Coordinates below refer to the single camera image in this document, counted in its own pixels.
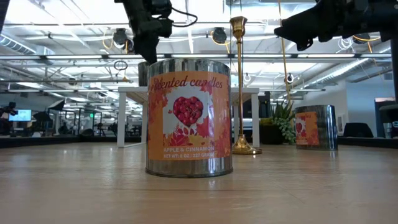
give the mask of brass candlestick holder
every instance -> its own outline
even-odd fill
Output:
[[[242,73],[242,37],[245,29],[244,25],[248,19],[243,16],[232,18],[229,23],[232,25],[232,33],[236,38],[236,45],[238,46],[238,76],[239,76],[239,137],[235,144],[232,146],[233,154],[260,154],[261,149],[255,149],[249,145],[246,141],[246,137],[243,134],[243,99],[242,99],[242,88],[243,88],[243,73]]]

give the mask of spotlight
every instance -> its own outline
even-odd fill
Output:
[[[354,43],[355,44],[366,44],[366,40],[369,40],[371,38],[371,36],[368,33],[364,33],[364,34],[356,34],[353,37]]]
[[[213,35],[211,36],[213,40],[217,44],[225,44],[226,41],[226,33],[224,32],[224,28],[216,27],[213,31]]]
[[[294,80],[294,76],[291,73],[289,73],[285,79],[285,82],[287,82],[288,84],[291,84],[291,83],[293,83],[293,80]]]
[[[133,43],[127,37],[125,28],[117,28],[116,29],[116,32],[113,33],[113,41],[115,43],[115,46],[122,50],[126,49],[126,43],[127,43],[127,51],[132,52]]]
[[[244,79],[244,81],[248,82],[248,81],[250,81],[251,77],[250,77],[250,75],[246,72],[246,76],[245,76],[243,79]]]

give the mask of candle label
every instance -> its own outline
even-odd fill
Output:
[[[229,80],[211,72],[170,72],[148,86],[148,157],[190,161],[231,154]]]
[[[296,117],[296,144],[302,146],[318,146],[317,112],[297,113]]]

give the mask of potted plant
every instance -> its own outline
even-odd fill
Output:
[[[287,141],[289,144],[295,142],[295,133],[290,121],[294,114],[291,114],[292,105],[276,104],[272,111],[272,117],[260,120],[260,141],[261,144],[282,144]]]

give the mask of white table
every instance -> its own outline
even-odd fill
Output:
[[[148,94],[147,87],[119,87],[119,116],[118,116],[118,147],[128,147],[124,142],[124,125],[126,124],[126,100],[127,97],[142,105],[142,130],[141,143],[147,141],[147,122],[148,122]],[[259,89],[243,88],[243,102],[251,99],[252,108],[259,107]],[[234,138],[238,138],[239,134],[239,90],[237,87],[231,88],[232,106],[234,109]],[[259,110],[252,110],[252,131],[253,131],[253,147],[260,147],[260,127],[259,127]]]

